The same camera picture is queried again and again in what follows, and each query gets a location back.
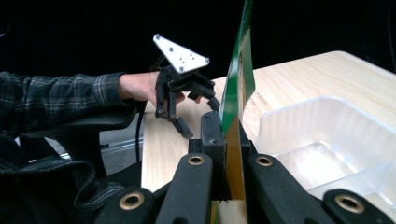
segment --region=screw hole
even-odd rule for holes
[[[260,165],[260,166],[271,166],[273,163],[273,161],[265,156],[260,156],[258,158],[256,158],[256,162]]]
[[[341,194],[335,197],[335,201],[340,207],[344,208],[349,212],[356,214],[364,212],[363,203],[355,197]]]
[[[144,201],[144,196],[141,192],[135,191],[124,195],[120,199],[120,208],[123,210],[132,210],[138,208]]]
[[[188,162],[191,165],[201,165],[205,162],[205,159],[201,156],[191,156],[189,157]]]

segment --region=plastic container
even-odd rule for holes
[[[312,195],[349,189],[396,221],[396,131],[355,105],[319,97],[262,115],[255,147]]]

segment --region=wooden tabletop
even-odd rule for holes
[[[396,75],[343,51],[333,51],[254,70],[256,91],[247,103],[243,126],[254,140],[264,112],[321,95],[339,96],[396,129]],[[214,80],[221,100],[225,77]],[[177,116],[200,138],[205,102],[190,99],[177,105]],[[148,105],[144,123],[142,187],[155,191],[172,180],[179,159],[188,152],[184,139],[164,119],[155,118]]]

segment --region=shirt sleeve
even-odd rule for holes
[[[20,133],[64,122],[104,106],[127,106],[118,92],[121,74],[25,77],[0,72],[1,126]]]

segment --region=plaid shirt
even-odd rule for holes
[[[78,194],[75,207],[96,209],[122,186],[99,184],[90,164],[58,157],[28,163],[14,139],[24,131],[64,122],[104,106],[127,105],[119,97],[120,73],[89,77],[24,77],[0,72],[0,177],[69,169]]]

